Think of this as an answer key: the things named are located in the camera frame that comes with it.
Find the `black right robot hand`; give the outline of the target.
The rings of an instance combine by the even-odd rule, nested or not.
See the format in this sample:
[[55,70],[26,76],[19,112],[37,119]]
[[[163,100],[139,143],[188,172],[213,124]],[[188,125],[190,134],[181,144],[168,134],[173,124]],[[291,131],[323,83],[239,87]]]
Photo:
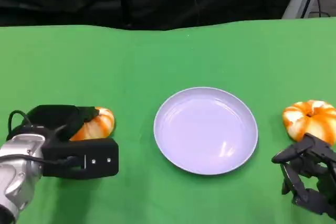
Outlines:
[[328,143],[306,133],[271,161],[280,165],[281,193],[292,193],[294,205],[335,219],[335,152]]

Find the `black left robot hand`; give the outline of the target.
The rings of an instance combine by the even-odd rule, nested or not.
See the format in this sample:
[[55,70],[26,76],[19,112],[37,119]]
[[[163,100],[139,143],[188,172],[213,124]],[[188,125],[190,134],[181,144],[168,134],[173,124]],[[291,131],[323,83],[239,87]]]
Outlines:
[[99,115],[93,106],[39,105],[27,114],[32,124],[56,131],[60,141],[70,140],[85,123]]

